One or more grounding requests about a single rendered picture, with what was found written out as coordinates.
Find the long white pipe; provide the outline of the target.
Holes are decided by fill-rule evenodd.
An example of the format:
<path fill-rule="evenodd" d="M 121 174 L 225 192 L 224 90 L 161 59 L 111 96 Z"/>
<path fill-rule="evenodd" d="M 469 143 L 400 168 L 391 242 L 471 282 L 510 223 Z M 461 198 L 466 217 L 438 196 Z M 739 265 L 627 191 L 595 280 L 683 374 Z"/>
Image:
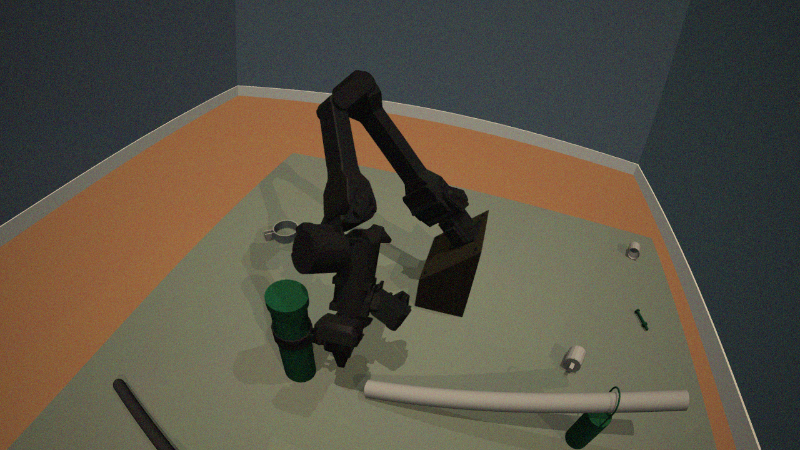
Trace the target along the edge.
<path fill-rule="evenodd" d="M 396 382 L 366 381 L 364 396 L 380 401 L 437 408 L 512 413 L 681 412 L 689 393 L 681 390 L 602 392 L 509 392 L 444 389 Z"/>

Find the dark green bolt with nut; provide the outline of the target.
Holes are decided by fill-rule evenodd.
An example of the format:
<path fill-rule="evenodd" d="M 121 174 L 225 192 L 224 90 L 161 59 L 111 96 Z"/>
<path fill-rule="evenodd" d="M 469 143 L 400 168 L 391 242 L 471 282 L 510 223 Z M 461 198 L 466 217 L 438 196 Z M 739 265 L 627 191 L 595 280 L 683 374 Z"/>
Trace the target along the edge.
<path fill-rule="evenodd" d="M 642 314 L 640 314 L 640 310 L 639 310 L 639 309 L 637 309 L 637 310 L 635 311 L 635 313 L 638 315 L 638 318 L 639 318 L 639 319 L 642 321 L 642 326 L 645 328 L 645 330 L 648 330 L 648 323 L 647 323 L 646 321 L 644 322 L 644 319 L 643 319 L 643 317 L 642 317 Z"/>

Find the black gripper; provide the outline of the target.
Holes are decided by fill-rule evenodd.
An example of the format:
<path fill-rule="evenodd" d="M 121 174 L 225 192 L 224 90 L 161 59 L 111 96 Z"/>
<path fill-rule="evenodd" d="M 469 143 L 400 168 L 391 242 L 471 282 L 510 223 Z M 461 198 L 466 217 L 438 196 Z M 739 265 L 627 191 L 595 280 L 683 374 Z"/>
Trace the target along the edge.
<path fill-rule="evenodd" d="M 363 302 L 368 292 L 371 292 L 377 279 L 372 276 L 357 276 L 344 271 L 337 272 L 332 277 L 334 298 L 329 304 L 329 310 L 337 311 L 336 314 L 327 313 L 314 325 L 316 339 L 328 342 L 336 364 L 344 368 L 351 348 L 357 347 L 362 340 L 363 329 L 370 325 L 372 318 L 368 312 L 363 311 Z"/>

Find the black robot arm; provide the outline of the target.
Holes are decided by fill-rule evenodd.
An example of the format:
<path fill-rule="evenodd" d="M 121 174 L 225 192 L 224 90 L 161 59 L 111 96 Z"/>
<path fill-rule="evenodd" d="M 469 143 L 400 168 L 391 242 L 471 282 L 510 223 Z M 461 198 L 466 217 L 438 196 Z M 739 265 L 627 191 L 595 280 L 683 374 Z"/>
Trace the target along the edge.
<path fill-rule="evenodd" d="M 428 170 L 411 145 L 383 110 L 382 91 L 373 75 L 355 69 L 332 89 L 332 95 L 316 110 L 320 119 L 327 183 L 323 194 L 324 217 L 321 224 L 303 222 L 296 227 L 292 244 L 292 265 L 302 274 L 339 273 L 357 276 L 376 273 L 380 243 L 391 243 L 384 227 L 354 229 L 376 213 L 371 183 L 358 169 L 351 131 L 351 119 L 362 123 L 372 140 L 405 184 L 402 198 L 412 216 L 432 227 L 442 228 L 453 250 L 473 242 L 482 225 L 474 222 L 466 209 L 464 190 L 449 187 L 442 176 Z M 383 289 L 384 281 L 372 286 L 362 310 L 396 331 L 411 313 L 404 291 L 392 295 Z"/>

